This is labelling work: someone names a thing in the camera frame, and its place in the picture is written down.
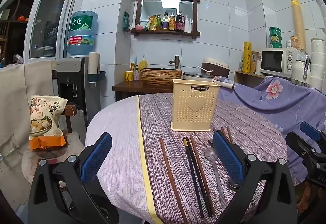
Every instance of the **microwave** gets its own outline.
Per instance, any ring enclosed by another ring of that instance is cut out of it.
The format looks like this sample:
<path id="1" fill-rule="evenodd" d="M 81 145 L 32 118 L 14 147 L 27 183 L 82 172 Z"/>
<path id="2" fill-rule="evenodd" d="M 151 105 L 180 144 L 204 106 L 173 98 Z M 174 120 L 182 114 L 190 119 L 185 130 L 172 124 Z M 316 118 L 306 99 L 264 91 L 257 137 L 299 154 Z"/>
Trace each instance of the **microwave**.
<path id="1" fill-rule="evenodd" d="M 305 56 L 295 48 L 269 48 L 261 51 L 260 72 L 291 79 L 293 64 Z"/>

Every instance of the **sink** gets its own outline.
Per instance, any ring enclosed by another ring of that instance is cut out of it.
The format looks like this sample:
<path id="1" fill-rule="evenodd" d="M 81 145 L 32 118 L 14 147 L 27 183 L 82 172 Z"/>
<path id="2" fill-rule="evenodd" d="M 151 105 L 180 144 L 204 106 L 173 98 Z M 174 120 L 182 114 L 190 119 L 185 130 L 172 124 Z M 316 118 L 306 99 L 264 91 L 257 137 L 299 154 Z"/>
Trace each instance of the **sink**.
<path id="1" fill-rule="evenodd" d="M 141 80 L 152 85 L 172 85 L 173 79 L 181 79 L 182 71 L 166 68 L 143 68 Z"/>

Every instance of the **purple floral cloth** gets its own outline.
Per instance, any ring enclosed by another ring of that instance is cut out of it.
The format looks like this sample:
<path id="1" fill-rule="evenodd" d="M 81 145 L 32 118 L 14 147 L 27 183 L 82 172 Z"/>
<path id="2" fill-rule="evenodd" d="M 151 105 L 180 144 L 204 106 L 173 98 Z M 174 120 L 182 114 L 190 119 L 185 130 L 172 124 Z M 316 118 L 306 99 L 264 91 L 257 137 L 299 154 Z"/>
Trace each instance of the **purple floral cloth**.
<path id="1" fill-rule="evenodd" d="M 233 83 L 224 77 L 216 80 Z M 318 130 L 326 131 L 326 96 L 319 91 L 278 78 L 266 77 L 260 85 L 250 88 L 237 84 L 234 90 L 220 88 L 219 99 L 245 105 L 254 112 L 267 118 L 285 138 L 294 131 L 318 152 L 317 144 L 300 130 L 300 123 L 305 121 Z M 302 158 L 292 149 L 287 148 L 288 166 L 292 177 L 300 183 L 307 170 L 302 165 Z"/>

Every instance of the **spoon handle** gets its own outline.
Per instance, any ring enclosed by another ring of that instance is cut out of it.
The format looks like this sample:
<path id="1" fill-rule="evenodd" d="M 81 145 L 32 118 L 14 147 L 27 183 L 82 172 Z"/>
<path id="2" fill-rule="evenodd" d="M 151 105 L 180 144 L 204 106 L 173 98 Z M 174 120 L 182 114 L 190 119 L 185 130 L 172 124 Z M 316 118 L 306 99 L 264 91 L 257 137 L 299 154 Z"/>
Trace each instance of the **spoon handle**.
<path id="1" fill-rule="evenodd" d="M 221 207 L 223 209 L 225 209 L 226 208 L 226 200 L 225 200 L 224 191 L 223 191 L 222 184 L 221 184 L 220 175 L 218 173 L 216 163 L 213 162 L 212 164 L 213 164 L 213 170 L 214 170 L 215 179 L 216 179 L 216 183 L 217 183 L 217 191 L 218 191 L 218 195 L 220 197 Z"/>

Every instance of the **beige plastic basket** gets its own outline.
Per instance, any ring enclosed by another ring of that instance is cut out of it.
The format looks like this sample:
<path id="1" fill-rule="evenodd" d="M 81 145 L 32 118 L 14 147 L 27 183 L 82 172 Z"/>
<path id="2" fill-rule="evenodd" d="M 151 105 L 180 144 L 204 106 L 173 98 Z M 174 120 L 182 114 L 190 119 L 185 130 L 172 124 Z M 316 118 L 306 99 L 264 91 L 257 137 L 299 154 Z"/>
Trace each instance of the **beige plastic basket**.
<path id="1" fill-rule="evenodd" d="M 210 81 L 173 80 L 173 131 L 210 131 L 220 85 Z"/>

